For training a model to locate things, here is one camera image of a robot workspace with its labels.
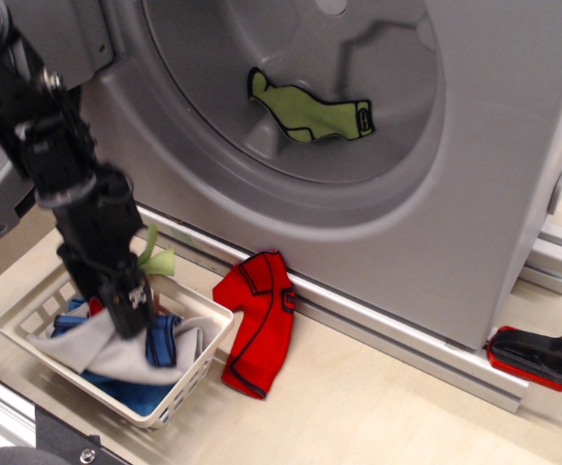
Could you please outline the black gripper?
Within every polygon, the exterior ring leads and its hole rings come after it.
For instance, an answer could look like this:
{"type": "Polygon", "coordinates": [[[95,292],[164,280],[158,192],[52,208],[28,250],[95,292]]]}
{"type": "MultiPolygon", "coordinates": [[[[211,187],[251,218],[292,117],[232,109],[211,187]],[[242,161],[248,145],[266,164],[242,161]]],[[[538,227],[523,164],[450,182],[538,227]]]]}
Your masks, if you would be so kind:
{"type": "Polygon", "coordinates": [[[101,299],[123,339],[150,327],[155,321],[152,291],[130,250],[142,228],[133,194],[97,191],[52,212],[63,238],[57,255],[81,296],[101,299]]]}

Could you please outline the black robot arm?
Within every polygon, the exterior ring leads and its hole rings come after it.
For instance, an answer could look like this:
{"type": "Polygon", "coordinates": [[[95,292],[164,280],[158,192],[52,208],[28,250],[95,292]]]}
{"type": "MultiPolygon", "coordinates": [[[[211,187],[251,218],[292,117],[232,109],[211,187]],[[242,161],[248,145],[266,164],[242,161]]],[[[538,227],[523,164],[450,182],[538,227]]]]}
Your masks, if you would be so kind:
{"type": "Polygon", "coordinates": [[[78,290],[105,304],[118,334],[155,319],[145,272],[130,250],[143,226],[130,178],[94,154],[89,127],[60,76],[50,72],[0,1],[0,146],[35,201],[51,210],[57,250],[78,290]]]}

